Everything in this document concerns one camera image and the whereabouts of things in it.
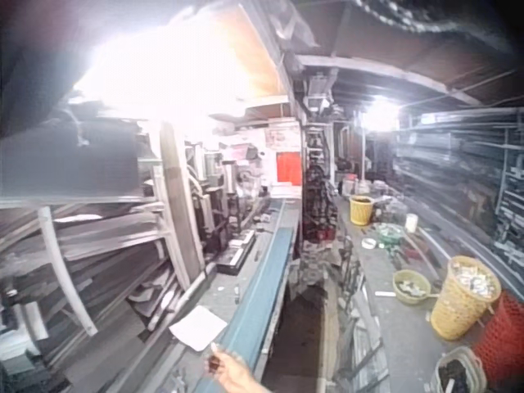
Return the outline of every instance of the yellow bucket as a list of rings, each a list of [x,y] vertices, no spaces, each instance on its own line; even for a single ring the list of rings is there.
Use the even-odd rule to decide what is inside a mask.
[[[373,212],[373,203],[367,196],[355,195],[351,197],[350,218],[355,225],[368,225]]]
[[[490,278],[495,286],[491,298],[470,291],[461,284],[452,269],[453,264],[477,268]],[[467,256],[455,256],[448,263],[448,274],[431,313],[431,325],[445,340],[457,340],[485,313],[488,306],[496,301],[501,292],[499,279],[482,262]]]

